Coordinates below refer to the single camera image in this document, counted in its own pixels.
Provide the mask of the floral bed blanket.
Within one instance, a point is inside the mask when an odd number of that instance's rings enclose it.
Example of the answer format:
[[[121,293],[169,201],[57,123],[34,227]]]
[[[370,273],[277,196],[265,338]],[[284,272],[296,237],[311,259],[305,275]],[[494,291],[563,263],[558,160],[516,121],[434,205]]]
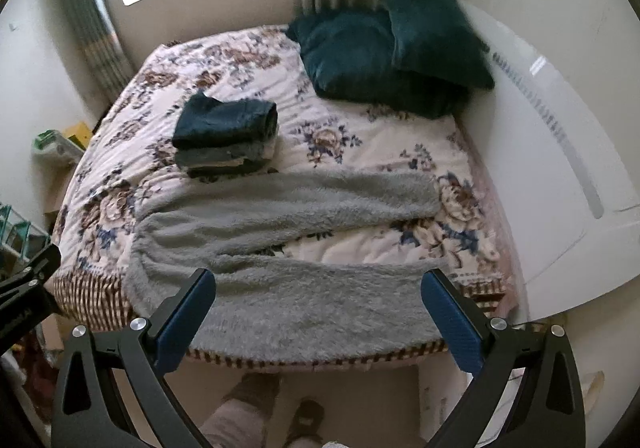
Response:
[[[443,258],[478,306],[494,311],[506,304],[511,266],[495,205],[454,120],[320,99],[296,44],[281,27],[262,26],[157,48],[107,112],[55,220],[62,265],[50,288],[64,316],[98,331],[134,316],[122,288],[134,207],[167,181],[182,179],[171,137],[183,105],[198,91],[277,105],[275,171],[413,169],[439,181],[442,209],[434,218],[311,234],[270,246],[271,255],[329,263]]]

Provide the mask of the green striped left curtain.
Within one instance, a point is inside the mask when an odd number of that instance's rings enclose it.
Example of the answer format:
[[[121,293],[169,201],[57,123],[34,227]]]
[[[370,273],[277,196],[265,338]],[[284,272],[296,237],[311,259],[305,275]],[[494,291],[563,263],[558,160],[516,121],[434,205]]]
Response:
[[[134,77],[104,0],[61,0],[93,79],[114,102]]]

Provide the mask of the grey folded garments stack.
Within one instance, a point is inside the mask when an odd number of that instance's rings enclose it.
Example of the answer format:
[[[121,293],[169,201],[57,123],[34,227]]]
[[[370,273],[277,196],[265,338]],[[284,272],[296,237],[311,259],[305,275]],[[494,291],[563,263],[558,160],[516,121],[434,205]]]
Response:
[[[178,150],[175,163],[190,177],[250,174],[267,165],[276,152],[278,137],[223,148]]]

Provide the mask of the white bed headboard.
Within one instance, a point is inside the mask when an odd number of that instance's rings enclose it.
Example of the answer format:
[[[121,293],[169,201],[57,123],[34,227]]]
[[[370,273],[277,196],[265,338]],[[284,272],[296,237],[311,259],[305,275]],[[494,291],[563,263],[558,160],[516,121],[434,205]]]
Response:
[[[495,81],[461,113],[518,260],[527,319],[608,294],[639,273],[639,194],[597,117],[527,41],[461,9]]]

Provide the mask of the dark teal front pillow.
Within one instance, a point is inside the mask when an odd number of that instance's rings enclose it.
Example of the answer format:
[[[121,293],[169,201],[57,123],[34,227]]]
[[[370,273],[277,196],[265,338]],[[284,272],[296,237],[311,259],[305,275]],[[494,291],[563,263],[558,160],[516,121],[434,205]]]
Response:
[[[471,98],[469,87],[393,68],[395,41],[384,10],[299,16],[285,35],[299,44],[307,76],[321,98],[383,104],[428,119],[457,113]]]

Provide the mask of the green white package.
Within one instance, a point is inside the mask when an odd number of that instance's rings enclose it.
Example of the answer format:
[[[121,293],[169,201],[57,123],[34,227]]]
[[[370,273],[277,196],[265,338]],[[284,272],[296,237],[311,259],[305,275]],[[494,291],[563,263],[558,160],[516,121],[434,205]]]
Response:
[[[56,165],[77,164],[84,150],[64,137],[58,130],[48,129],[38,134],[32,142],[32,154],[38,160]]]

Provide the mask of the grey fleece pants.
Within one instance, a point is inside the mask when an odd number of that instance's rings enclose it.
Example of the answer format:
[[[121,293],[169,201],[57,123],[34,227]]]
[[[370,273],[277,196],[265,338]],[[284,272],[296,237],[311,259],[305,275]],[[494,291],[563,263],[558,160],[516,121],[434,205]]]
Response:
[[[271,256],[309,234],[435,215],[435,180],[420,171],[290,171],[170,187],[142,203],[122,287],[142,316],[198,268],[217,295],[197,350],[267,362],[372,356],[438,338],[420,296],[436,261],[323,264]]]

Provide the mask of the dark teal rear pillow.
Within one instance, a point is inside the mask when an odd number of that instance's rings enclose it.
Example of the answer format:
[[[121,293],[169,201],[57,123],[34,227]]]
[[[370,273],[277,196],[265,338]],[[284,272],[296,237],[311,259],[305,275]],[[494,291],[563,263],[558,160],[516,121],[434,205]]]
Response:
[[[447,82],[495,87],[482,42],[458,0],[383,0],[394,36],[393,67]]]

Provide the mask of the yellow box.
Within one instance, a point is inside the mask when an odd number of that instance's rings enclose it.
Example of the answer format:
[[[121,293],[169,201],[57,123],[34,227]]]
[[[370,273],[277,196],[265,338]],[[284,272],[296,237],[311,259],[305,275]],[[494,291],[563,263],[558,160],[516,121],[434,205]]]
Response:
[[[64,129],[63,136],[85,150],[93,137],[93,132],[86,123],[80,122]]]

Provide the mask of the dark teal pillow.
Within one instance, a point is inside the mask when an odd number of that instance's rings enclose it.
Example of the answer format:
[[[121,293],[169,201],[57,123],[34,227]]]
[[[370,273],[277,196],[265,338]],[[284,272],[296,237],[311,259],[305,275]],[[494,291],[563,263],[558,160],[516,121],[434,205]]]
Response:
[[[469,87],[393,68],[395,41],[384,10],[299,16],[285,35],[299,44],[307,76],[321,98],[383,104],[428,119],[457,113],[471,98]]]
[[[495,87],[482,42],[458,0],[383,0],[394,36],[393,67],[447,82]]]

